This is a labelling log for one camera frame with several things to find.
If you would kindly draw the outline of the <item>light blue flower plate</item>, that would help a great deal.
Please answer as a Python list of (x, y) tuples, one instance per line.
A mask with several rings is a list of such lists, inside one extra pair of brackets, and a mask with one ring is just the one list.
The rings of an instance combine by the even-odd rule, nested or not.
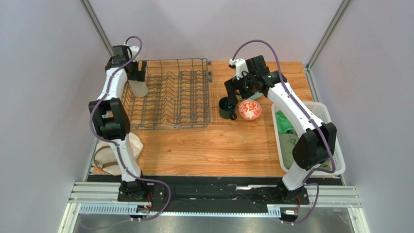
[(262, 93), (260, 93), (260, 92), (256, 92), (255, 94), (253, 94), (252, 96), (250, 96), (250, 97), (248, 97), (248, 98), (243, 98), (242, 96), (241, 96), (241, 94), (237, 91), (236, 92), (236, 97), (237, 97), (237, 99), (239, 100), (239, 101), (243, 101), (243, 100), (256, 100), (256, 99), (258, 99), (258, 98), (260, 98), (260, 97), (262, 97), (263, 96), (263, 94)]

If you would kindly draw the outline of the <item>beige ceramic cup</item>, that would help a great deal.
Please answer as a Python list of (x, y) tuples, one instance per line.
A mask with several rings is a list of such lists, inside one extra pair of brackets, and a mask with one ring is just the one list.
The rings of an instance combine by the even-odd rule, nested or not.
[(147, 96), (149, 92), (145, 82), (130, 80), (129, 85), (135, 98), (143, 98)]

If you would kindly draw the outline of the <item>white red patterned bowl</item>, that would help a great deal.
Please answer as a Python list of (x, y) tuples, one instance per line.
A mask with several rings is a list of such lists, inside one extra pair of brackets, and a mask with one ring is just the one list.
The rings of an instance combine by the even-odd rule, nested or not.
[(255, 100), (243, 100), (238, 107), (242, 118), (246, 120), (256, 120), (262, 114), (261, 105)]

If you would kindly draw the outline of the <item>dark green ceramic mug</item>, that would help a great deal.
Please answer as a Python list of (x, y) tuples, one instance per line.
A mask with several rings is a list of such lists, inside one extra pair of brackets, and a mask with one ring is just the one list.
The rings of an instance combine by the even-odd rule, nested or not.
[(223, 119), (236, 120), (236, 105), (229, 102), (228, 97), (219, 100), (219, 115)]

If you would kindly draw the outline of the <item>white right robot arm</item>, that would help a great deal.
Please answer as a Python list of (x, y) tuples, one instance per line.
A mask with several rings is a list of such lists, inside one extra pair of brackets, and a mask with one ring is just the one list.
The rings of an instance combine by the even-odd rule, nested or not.
[(248, 60), (232, 58), (229, 67), (235, 70), (235, 75), (224, 83), (229, 103), (236, 104), (236, 91), (243, 98), (260, 92), (283, 112), (299, 137), (293, 149), (294, 162), (276, 187), (280, 202), (294, 200), (324, 162), (330, 161), (331, 172), (335, 172), (336, 126), (324, 123), (305, 106), (280, 69), (271, 72), (262, 55)]

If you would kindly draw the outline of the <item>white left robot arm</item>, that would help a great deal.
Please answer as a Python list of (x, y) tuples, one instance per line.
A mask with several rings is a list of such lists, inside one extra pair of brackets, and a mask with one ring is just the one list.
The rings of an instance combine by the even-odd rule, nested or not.
[(128, 78), (135, 74), (138, 47), (118, 45), (105, 66), (106, 80), (97, 100), (88, 104), (90, 128), (101, 141), (109, 144), (120, 168), (118, 201), (148, 201), (150, 192), (133, 155), (129, 140), (130, 121), (121, 96)]

